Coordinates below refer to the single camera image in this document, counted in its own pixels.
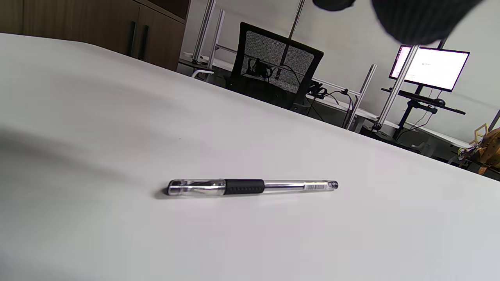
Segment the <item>person's left hand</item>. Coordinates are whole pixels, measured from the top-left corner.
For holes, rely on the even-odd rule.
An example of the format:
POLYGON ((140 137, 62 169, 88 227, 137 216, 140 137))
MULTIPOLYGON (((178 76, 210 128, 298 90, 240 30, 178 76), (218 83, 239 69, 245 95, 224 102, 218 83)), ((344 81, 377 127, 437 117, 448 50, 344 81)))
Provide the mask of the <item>person's left hand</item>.
POLYGON ((385 32, 401 44, 428 45, 446 39, 481 0, 372 0, 385 32))

